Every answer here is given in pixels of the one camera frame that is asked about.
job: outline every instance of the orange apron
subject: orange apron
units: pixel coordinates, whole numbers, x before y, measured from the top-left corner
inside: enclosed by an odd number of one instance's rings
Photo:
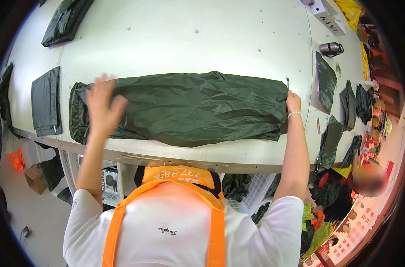
[[[225,206],[221,201],[225,197],[223,196],[220,179],[218,177],[213,178],[212,174],[207,170],[186,166],[162,166],[146,167],[142,185],[116,206],[106,236],[106,243],[104,244],[103,267],[115,266],[115,251],[125,206],[136,196],[164,182],[174,182],[192,190],[211,207],[207,266],[225,266]]]

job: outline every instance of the bracelet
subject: bracelet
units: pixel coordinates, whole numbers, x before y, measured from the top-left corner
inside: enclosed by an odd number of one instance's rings
[[[291,113],[287,116],[287,120],[289,120],[289,119],[290,119],[290,115],[291,115],[291,114],[294,114],[294,113],[298,113],[298,114],[300,115],[300,117],[302,117],[302,114],[301,114],[299,111],[293,111],[293,112],[291,112]]]

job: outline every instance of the white table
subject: white table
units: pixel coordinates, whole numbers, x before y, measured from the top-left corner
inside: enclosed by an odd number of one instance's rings
[[[9,98],[13,126],[34,138],[31,115],[31,83],[56,66],[60,72],[63,134],[44,137],[52,145],[82,146],[69,133],[69,95],[76,82],[90,83],[102,72],[118,78],[160,73],[219,71],[280,80],[290,79],[290,89],[302,99],[302,116],[315,163],[321,131],[328,115],[313,107],[317,98],[315,51],[319,44],[338,41],[344,55],[327,59],[342,69],[332,114],[341,120],[339,93],[350,79],[362,83],[358,37],[348,24],[347,35],[335,37],[299,0],[269,1],[158,1],[112,0],[93,3],[73,41],[44,48],[40,42],[61,0],[36,7],[18,32],[9,61],[14,62]],[[357,119],[355,130],[344,132],[337,161],[342,161],[355,134],[363,134]],[[105,149],[116,161],[140,164],[188,164],[236,173],[280,172],[287,135],[278,142],[238,140],[201,147],[173,147],[157,141],[109,139]]]

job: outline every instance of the floor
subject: floor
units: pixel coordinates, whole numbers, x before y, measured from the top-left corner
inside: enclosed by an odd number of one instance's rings
[[[7,154],[1,160],[0,185],[5,192],[15,236],[19,239],[25,226],[32,231],[28,238],[22,238],[21,243],[35,266],[65,267],[63,237],[70,205],[56,198],[48,189],[41,195],[33,191],[23,172],[17,172],[9,162]]]

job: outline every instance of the embroidered logo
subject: embroidered logo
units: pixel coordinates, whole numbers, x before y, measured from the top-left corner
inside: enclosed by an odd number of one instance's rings
[[[175,235],[177,233],[177,231],[171,231],[171,230],[168,230],[168,228],[167,229],[158,228],[158,230],[161,230],[163,233],[164,232],[171,233],[172,235]]]

